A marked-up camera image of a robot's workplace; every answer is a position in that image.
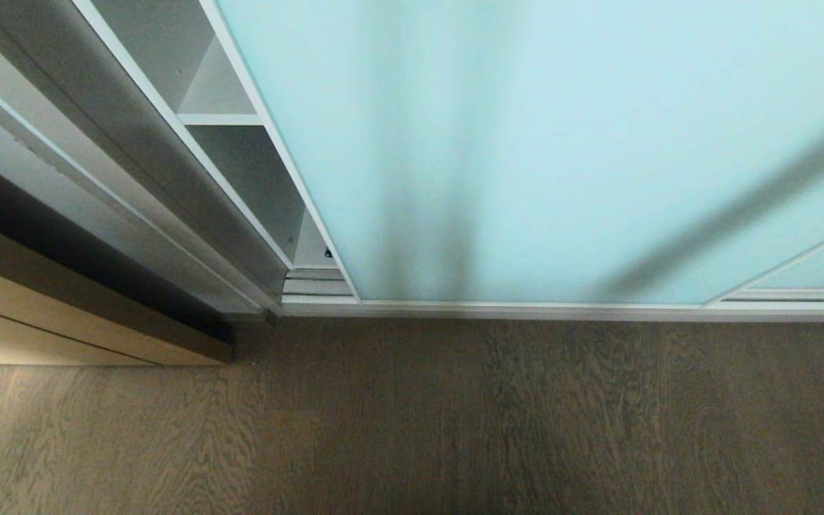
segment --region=white shelf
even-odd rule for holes
[[[344,280],[312,280],[312,278],[288,278],[285,280],[285,295],[317,295],[330,297],[348,297],[352,299]]]
[[[72,1],[285,266],[339,274],[356,301],[215,0]]]

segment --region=shelf compartment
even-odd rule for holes
[[[295,249],[295,268],[304,270],[339,270],[339,265],[331,255],[326,255],[327,245],[314,224],[310,213],[304,212],[300,226],[298,247]]]
[[[94,0],[184,124],[262,124],[196,0]]]
[[[189,126],[187,130],[293,268],[304,202],[265,127]]]

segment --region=light blue glass panel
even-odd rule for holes
[[[364,299],[703,303],[824,239],[824,2],[219,3]]]

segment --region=shelf board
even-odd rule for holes
[[[259,114],[177,114],[185,126],[262,126]]]
[[[283,304],[357,304],[354,297],[331,296],[331,295],[295,295],[286,293],[282,295]]]
[[[349,286],[345,284],[344,280],[287,278],[287,280],[285,280],[285,289],[282,293],[285,295],[319,295],[353,299],[352,290],[349,290]]]
[[[300,278],[301,280],[345,280],[339,270],[291,270],[285,278]]]

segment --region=hardwood floor plank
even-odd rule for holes
[[[824,325],[279,320],[0,366],[0,513],[823,513]]]

